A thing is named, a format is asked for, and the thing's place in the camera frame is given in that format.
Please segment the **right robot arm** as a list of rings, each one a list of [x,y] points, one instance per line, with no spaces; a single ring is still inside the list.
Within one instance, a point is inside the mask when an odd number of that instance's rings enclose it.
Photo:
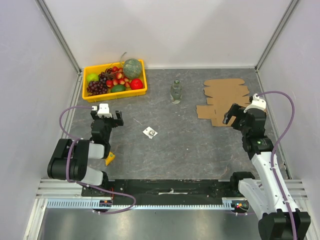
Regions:
[[[303,240],[311,217],[301,211],[282,177],[274,145],[265,135],[267,114],[264,106],[248,107],[232,104],[224,115],[226,125],[242,134],[242,146],[259,175],[259,187],[250,172],[232,174],[229,191],[235,197],[244,196],[258,218],[258,231],[263,240]]]

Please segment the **brown cardboard box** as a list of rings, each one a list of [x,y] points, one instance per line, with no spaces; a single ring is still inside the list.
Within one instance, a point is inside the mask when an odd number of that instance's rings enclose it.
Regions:
[[[249,105],[250,91],[241,78],[209,79],[204,82],[206,105],[197,105],[199,119],[210,120],[214,127],[229,127],[234,121],[232,117],[224,124],[224,115],[232,104],[246,107]]]

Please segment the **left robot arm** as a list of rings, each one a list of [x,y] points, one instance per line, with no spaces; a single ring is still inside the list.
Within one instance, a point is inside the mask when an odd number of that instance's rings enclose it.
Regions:
[[[90,139],[59,139],[49,161],[47,175],[50,179],[92,185],[92,191],[104,197],[110,191],[108,175],[89,167],[88,160],[106,159],[109,156],[112,129],[124,125],[123,115],[117,110],[114,117],[101,109],[92,110],[90,114],[93,119]]]

